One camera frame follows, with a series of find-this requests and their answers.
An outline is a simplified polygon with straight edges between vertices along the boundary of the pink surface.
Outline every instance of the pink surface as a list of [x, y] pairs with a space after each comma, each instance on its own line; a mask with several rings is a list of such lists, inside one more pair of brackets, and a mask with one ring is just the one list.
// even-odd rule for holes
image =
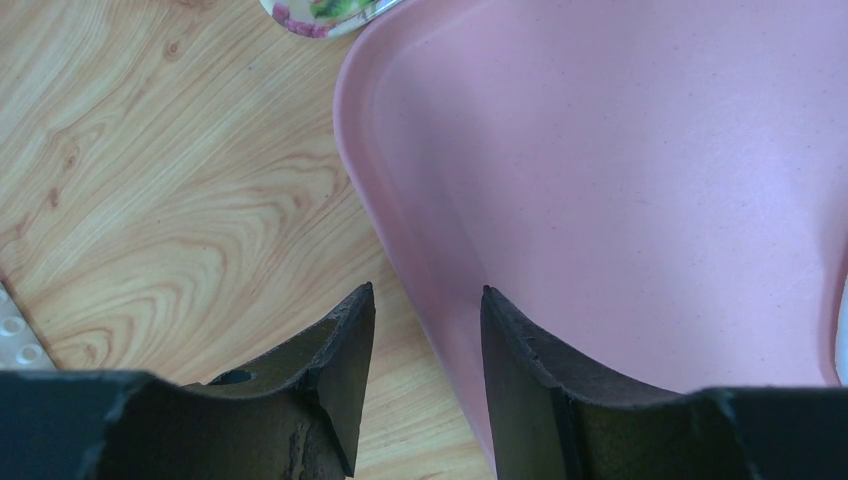
[[335, 115], [488, 454], [484, 284], [660, 387], [836, 383], [845, 0], [406, 0]]

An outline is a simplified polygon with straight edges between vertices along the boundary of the wooden table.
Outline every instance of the wooden table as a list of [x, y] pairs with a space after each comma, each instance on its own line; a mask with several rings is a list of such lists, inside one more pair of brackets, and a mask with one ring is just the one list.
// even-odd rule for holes
[[0, 275], [61, 368], [180, 383], [370, 280], [357, 478], [491, 478], [336, 153], [352, 40], [256, 0], [0, 2]]

